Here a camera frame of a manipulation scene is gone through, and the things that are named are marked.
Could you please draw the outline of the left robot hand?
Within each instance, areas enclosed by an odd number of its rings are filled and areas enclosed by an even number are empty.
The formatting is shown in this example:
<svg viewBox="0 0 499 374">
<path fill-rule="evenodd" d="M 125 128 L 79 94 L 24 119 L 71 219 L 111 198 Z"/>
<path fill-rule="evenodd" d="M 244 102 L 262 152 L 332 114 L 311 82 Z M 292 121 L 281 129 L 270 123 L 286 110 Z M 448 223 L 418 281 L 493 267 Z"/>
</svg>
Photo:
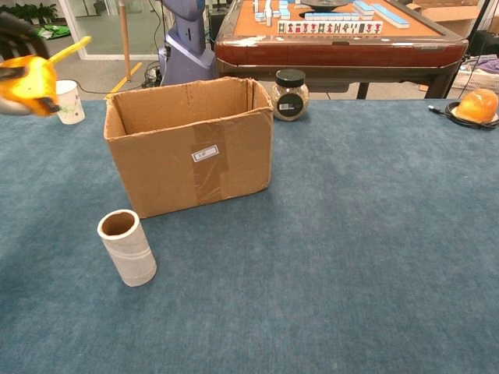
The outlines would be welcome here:
<svg viewBox="0 0 499 374">
<path fill-rule="evenodd" d="M 48 117 L 59 111 L 57 75 L 31 24 L 1 14 L 1 113 Z"/>
</svg>

